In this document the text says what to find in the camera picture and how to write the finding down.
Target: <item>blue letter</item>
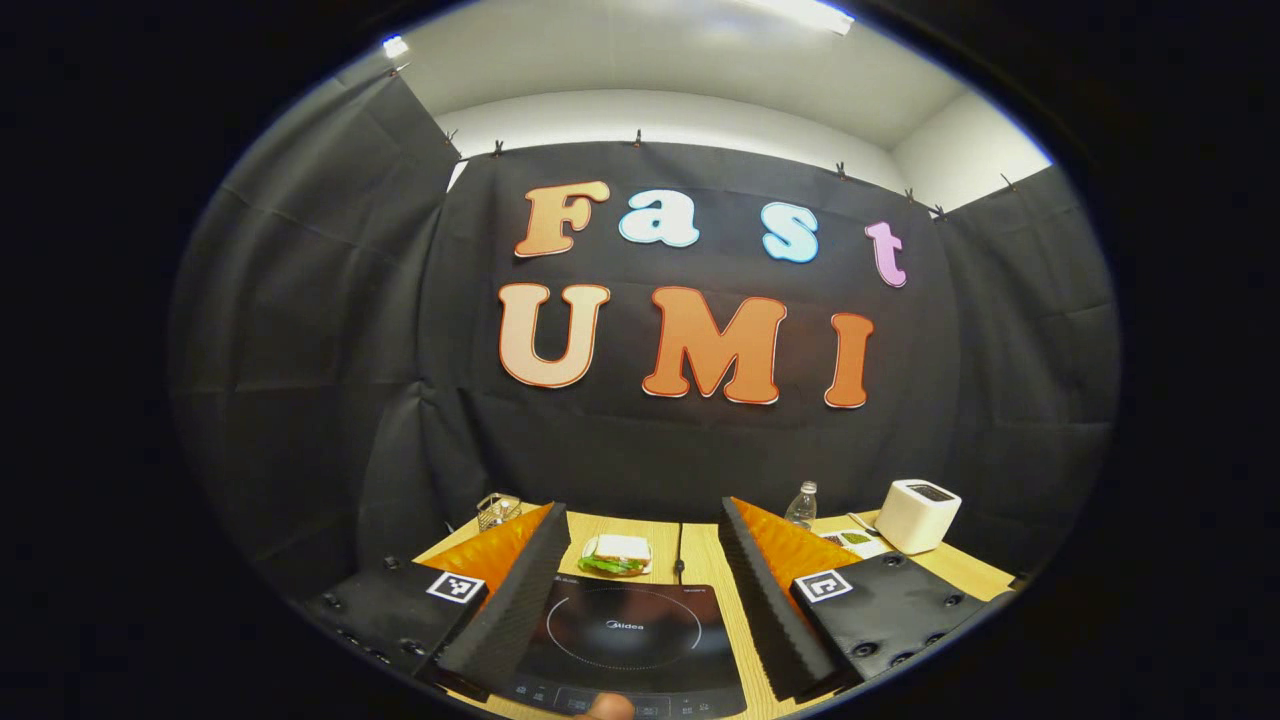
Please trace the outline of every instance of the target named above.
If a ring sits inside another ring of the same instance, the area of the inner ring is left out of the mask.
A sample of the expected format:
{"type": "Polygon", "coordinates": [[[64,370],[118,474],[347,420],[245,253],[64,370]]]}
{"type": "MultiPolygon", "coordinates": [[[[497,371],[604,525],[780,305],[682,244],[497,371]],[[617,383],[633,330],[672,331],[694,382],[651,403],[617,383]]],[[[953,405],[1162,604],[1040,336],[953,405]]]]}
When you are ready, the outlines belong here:
{"type": "Polygon", "coordinates": [[[618,232],[631,242],[658,242],[686,247],[698,241],[694,201],[675,190],[646,190],[627,200],[635,208],[618,222],[618,232]],[[658,208],[650,208],[658,202],[658,208]]]}
{"type": "Polygon", "coordinates": [[[764,251],[774,260],[808,263],[818,255],[818,218],[812,211],[786,202],[769,202],[760,209],[764,251]]]}

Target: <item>white ceiling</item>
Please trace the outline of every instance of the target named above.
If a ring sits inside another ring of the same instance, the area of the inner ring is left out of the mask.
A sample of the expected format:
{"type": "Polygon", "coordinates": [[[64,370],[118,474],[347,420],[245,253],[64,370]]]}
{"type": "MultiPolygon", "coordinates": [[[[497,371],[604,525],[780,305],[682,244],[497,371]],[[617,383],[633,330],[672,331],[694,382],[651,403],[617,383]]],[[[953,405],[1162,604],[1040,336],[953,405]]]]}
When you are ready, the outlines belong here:
{"type": "Polygon", "coordinates": [[[892,150],[965,87],[854,23],[841,37],[740,0],[477,0],[403,33],[428,111],[571,90],[750,102],[892,150]]]}

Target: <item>white wall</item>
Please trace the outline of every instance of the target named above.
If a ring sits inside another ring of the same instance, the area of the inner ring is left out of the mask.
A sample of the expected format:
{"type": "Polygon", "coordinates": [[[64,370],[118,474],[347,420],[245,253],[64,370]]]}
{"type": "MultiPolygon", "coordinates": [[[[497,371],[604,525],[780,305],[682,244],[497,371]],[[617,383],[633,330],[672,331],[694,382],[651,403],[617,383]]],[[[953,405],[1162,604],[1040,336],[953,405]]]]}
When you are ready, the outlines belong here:
{"type": "Polygon", "coordinates": [[[906,186],[925,205],[954,210],[1052,160],[1004,113],[973,92],[951,101],[893,149],[906,186]]]}
{"type": "MultiPolygon", "coordinates": [[[[827,126],[758,105],[704,95],[646,90],[549,92],[476,105],[435,118],[463,158],[561,142],[645,141],[746,150],[845,173],[901,193],[902,173],[890,154],[827,126]]],[[[461,164],[454,178],[461,173],[461,164]]]]}

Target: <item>ceiling light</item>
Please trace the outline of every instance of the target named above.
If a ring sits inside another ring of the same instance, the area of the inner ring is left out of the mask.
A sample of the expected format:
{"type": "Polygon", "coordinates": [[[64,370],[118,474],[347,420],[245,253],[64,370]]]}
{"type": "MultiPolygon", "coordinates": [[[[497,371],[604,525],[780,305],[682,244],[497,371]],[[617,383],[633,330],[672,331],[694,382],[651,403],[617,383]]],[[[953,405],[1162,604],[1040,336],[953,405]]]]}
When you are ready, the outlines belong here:
{"type": "Polygon", "coordinates": [[[777,13],[810,27],[829,29],[836,35],[849,35],[854,18],[842,10],[818,3],[818,0],[742,0],[751,5],[769,8],[777,13]]]}
{"type": "Polygon", "coordinates": [[[397,55],[408,53],[408,45],[404,42],[403,37],[397,35],[396,37],[383,42],[383,50],[387,51],[388,58],[396,58],[397,55]]]}

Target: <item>wooden table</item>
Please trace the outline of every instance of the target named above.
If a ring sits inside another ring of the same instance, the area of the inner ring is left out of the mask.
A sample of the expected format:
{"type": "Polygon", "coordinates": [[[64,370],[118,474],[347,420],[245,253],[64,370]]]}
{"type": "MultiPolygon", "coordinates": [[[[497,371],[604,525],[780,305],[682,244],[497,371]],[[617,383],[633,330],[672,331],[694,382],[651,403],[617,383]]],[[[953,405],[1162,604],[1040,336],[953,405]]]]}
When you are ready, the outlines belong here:
{"type": "MultiPolygon", "coordinates": [[[[879,515],[879,510],[858,514],[868,524],[872,524],[877,515],[879,515]]],[[[813,524],[813,529],[819,533],[856,527],[858,524],[845,515],[820,518],[813,524]]],[[[582,575],[584,573],[577,569],[577,559],[582,553],[582,543],[593,536],[613,533],[646,537],[649,538],[649,544],[653,547],[653,573],[635,578],[618,578],[620,580],[663,584],[673,584],[676,582],[673,564],[676,557],[676,537],[680,529],[680,525],[676,523],[622,520],[570,511],[568,529],[572,541],[564,552],[564,557],[561,560],[561,573],[582,575]]],[[[475,537],[476,533],[479,533],[479,525],[472,519],[415,560],[424,561],[465,539],[475,537]]],[[[724,561],[724,552],[721,550],[714,524],[686,523],[681,555],[685,560],[684,582],[686,584],[712,585],[716,588],[716,597],[719,600],[724,626],[728,630],[730,643],[733,646],[737,671],[742,679],[742,693],[746,696],[746,711],[732,717],[740,720],[773,720],[831,697],[828,694],[800,705],[792,700],[778,702],[773,698],[773,692],[769,691],[769,682],[764,676],[764,667],[760,665],[760,657],[756,655],[755,644],[751,642],[751,630],[746,624],[742,602],[739,600],[733,575],[724,561]]],[[[937,550],[913,555],[911,560],[982,601],[988,601],[1002,592],[1007,592],[1009,583],[1014,579],[1009,573],[997,570],[945,543],[937,550]]],[[[516,720],[563,720],[564,717],[563,715],[520,705],[498,696],[490,696],[489,701],[483,703],[457,694],[454,697],[516,720]]]]}

